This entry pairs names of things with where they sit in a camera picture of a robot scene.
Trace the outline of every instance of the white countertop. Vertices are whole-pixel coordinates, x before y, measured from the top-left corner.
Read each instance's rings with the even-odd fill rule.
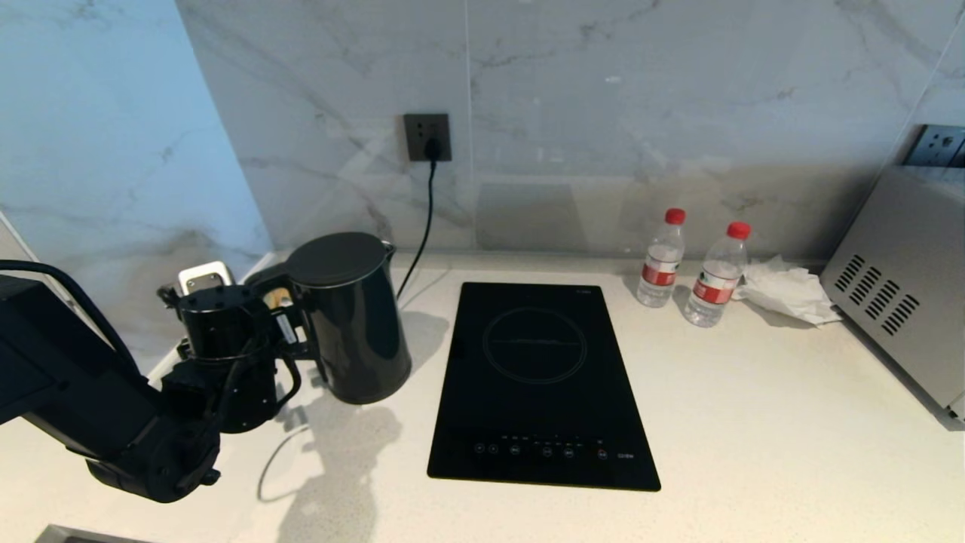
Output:
[[[11,421],[0,427],[0,539],[34,541],[48,524],[153,543],[965,539],[963,435],[845,326],[765,320],[734,302],[699,329],[674,303],[636,302],[635,275],[614,268],[628,261],[425,260],[402,300],[415,367],[392,397],[349,406],[306,380],[284,422],[223,437],[216,485],[172,504],[100,485],[80,457]],[[602,287],[663,490],[426,476],[464,281]]]

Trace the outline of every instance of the red bottle label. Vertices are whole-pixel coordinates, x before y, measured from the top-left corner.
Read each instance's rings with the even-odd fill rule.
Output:
[[[736,286],[737,279],[718,277],[704,269],[694,283],[694,296],[708,303],[727,303]]]
[[[663,262],[647,255],[641,276],[647,283],[658,287],[673,285],[676,280],[676,269],[679,266],[679,262]]]

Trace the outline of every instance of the tissue paper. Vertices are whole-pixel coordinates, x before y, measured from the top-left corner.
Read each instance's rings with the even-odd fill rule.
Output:
[[[747,300],[813,325],[841,320],[817,275],[788,265],[780,256],[765,263],[755,261],[744,271],[744,280],[746,284],[733,293],[735,300]]]

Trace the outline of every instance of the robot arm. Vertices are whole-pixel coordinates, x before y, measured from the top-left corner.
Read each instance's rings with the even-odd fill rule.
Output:
[[[213,484],[220,433],[262,424],[300,385],[267,306],[244,287],[164,297],[187,339],[179,348],[182,362],[158,391],[67,275],[18,261],[0,261],[0,270],[58,279],[111,344],[43,283],[0,275],[0,424],[23,416],[84,456],[106,485],[170,502]],[[277,356],[294,381],[282,402],[275,399]]]

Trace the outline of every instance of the wall outlet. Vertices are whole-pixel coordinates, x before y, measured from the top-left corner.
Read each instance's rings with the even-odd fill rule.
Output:
[[[959,150],[965,149],[965,127],[925,125],[918,141],[905,158],[906,166],[962,167],[953,164]]]
[[[440,162],[453,159],[453,147],[449,141],[449,115],[446,113],[402,115],[405,126],[405,146],[412,162],[429,162],[426,158],[426,142],[434,137],[442,145]]]

